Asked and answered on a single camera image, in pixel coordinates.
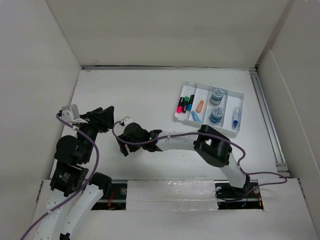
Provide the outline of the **blue slime jar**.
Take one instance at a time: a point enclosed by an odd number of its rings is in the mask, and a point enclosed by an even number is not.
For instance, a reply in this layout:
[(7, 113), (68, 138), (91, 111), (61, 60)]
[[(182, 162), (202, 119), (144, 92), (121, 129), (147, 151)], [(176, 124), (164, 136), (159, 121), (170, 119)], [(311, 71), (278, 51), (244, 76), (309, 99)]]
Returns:
[(213, 105), (219, 105), (224, 97), (224, 91), (220, 88), (213, 89), (210, 97), (210, 102)]
[(222, 107), (220, 106), (213, 107), (209, 116), (209, 120), (214, 124), (218, 124), (221, 122), (222, 118), (224, 117), (224, 114), (225, 114), (225, 111)]

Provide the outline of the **green cap black highlighter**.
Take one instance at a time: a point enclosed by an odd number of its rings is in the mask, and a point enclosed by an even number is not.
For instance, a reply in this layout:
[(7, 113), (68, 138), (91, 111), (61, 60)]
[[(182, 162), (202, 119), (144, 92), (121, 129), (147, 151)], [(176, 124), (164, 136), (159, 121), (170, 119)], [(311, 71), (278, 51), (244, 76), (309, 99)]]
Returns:
[(189, 104), (189, 97), (185, 96), (183, 99), (183, 104), (182, 104), (182, 112), (186, 113), (187, 112), (187, 108), (188, 108), (188, 104)]

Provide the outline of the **blue cap black highlighter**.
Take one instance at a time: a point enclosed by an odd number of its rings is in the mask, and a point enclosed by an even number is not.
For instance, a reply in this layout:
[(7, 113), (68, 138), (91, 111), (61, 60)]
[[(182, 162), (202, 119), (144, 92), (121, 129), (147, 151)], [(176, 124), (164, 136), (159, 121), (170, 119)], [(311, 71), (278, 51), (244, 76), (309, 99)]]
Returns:
[(188, 101), (188, 105), (187, 105), (187, 111), (191, 111), (192, 110), (192, 105), (193, 105), (193, 102), (194, 102), (194, 98), (195, 98), (195, 95), (192, 94), (189, 98), (189, 101)]

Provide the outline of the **pink cap black highlighter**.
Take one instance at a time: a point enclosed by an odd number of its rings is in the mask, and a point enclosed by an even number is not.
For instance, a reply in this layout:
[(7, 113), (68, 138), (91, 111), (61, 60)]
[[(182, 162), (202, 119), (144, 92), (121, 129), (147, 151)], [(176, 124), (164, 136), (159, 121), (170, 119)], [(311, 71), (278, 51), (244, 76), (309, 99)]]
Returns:
[(184, 100), (185, 100), (184, 97), (179, 98), (179, 102), (178, 102), (177, 108), (176, 108), (176, 112), (179, 114), (182, 113), (182, 111), (183, 111)]

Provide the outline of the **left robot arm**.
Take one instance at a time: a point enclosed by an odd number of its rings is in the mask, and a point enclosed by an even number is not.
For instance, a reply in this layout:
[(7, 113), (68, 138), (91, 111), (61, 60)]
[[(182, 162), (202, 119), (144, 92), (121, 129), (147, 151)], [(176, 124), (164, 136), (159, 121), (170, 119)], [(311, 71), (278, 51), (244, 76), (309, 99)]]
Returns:
[(65, 135), (56, 144), (56, 167), (50, 181), (46, 213), (36, 223), (35, 240), (73, 240), (92, 207), (112, 191), (112, 179), (84, 167), (93, 152), (99, 133), (108, 132), (114, 124), (114, 107), (99, 107), (80, 114), (77, 105), (61, 108), (57, 119), (73, 129), (75, 135)]

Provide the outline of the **orange translucent eraser case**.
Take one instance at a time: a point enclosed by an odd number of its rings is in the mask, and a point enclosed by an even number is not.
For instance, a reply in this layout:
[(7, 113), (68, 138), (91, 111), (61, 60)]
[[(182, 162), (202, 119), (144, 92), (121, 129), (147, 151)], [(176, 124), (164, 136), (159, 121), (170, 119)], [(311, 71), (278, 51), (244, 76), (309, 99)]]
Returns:
[(205, 103), (204, 100), (200, 100), (199, 101), (199, 103), (198, 103), (198, 105), (196, 107), (196, 110), (195, 110), (197, 113), (200, 113), (202, 111), (204, 103)]

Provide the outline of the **blue translucent eraser case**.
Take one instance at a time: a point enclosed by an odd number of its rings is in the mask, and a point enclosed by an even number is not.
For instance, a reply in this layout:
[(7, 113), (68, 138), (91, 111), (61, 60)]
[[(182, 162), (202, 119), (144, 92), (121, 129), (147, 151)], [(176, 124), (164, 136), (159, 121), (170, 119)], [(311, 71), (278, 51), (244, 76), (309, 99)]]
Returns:
[(192, 116), (192, 119), (194, 122), (197, 122), (197, 123), (201, 123), (201, 119), (200, 117), (198, 116), (198, 114), (193, 110), (190, 112), (191, 113), (191, 116)]

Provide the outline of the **clear glue stick blue cap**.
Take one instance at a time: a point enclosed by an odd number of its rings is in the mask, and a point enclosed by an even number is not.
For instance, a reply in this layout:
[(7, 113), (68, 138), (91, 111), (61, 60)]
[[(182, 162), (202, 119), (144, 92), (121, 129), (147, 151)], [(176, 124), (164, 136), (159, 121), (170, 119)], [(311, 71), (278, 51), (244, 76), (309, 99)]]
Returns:
[(238, 126), (238, 123), (240, 121), (241, 117), (241, 108), (236, 107), (233, 111), (233, 116), (232, 116), (232, 127), (235, 129)]

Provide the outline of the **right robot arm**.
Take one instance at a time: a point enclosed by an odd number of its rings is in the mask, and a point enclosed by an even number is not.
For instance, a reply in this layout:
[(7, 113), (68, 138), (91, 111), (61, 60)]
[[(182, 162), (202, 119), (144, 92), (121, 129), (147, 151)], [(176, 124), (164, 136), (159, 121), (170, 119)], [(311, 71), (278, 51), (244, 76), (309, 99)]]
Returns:
[(191, 132), (167, 132), (161, 129), (147, 131), (132, 122), (121, 135), (114, 135), (124, 156), (143, 149), (148, 152), (186, 150), (196, 152), (208, 165), (219, 168), (227, 177), (232, 198), (241, 198), (249, 192), (250, 177), (244, 173), (233, 155), (234, 144), (209, 125)]

